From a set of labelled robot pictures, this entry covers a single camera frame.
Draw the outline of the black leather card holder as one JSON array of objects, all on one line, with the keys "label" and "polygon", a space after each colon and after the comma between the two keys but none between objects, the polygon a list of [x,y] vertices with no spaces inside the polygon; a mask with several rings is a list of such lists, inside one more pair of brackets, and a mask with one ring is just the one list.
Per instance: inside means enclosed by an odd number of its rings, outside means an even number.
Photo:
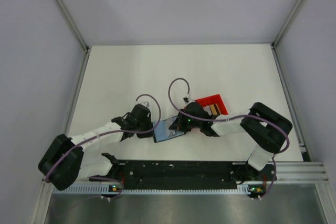
[{"label": "black leather card holder", "polygon": [[173,122],[177,119],[176,116],[168,118],[166,120],[160,121],[158,126],[154,129],[154,142],[161,143],[164,141],[171,140],[176,137],[180,137],[185,135],[185,132],[170,130],[169,127],[173,124]]}]

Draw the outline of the red plastic card tray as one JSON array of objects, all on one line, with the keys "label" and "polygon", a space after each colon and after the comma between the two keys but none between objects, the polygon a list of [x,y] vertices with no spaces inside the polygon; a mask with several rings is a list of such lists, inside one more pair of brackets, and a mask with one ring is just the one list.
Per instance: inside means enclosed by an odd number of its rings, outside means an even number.
[{"label": "red plastic card tray", "polygon": [[209,112],[210,112],[209,105],[217,104],[221,112],[220,114],[228,115],[227,109],[224,105],[223,99],[220,94],[215,94],[208,97],[196,99],[196,102],[200,104],[203,108],[208,109]]}]

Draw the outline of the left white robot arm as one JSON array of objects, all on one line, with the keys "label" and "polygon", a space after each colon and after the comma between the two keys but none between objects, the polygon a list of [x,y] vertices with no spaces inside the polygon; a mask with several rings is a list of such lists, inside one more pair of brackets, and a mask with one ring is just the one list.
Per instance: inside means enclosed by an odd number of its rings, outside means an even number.
[{"label": "left white robot arm", "polygon": [[72,137],[58,135],[38,169],[57,190],[65,190],[75,181],[92,176],[114,180],[119,168],[108,147],[133,136],[151,137],[152,128],[149,103],[138,103],[125,116],[116,117],[100,128]]}]

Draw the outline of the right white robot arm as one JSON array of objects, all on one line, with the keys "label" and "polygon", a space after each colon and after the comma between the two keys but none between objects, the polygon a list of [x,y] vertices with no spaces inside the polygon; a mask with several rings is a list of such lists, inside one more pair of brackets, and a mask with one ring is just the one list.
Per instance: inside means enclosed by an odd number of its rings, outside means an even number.
[{"label": "right white robot arm", "polygon": [[283,144],[289,147],[288,134],[293,124],[284,116],[261,102],[238,115],[209,114],[196,101],[181,109],[169,130],[190,132],[199,129],[209,137],[246,133],[255,142],[245,166],[245,174],[252,180],[264,174],[264,167],[274,155],[281,153]]}]

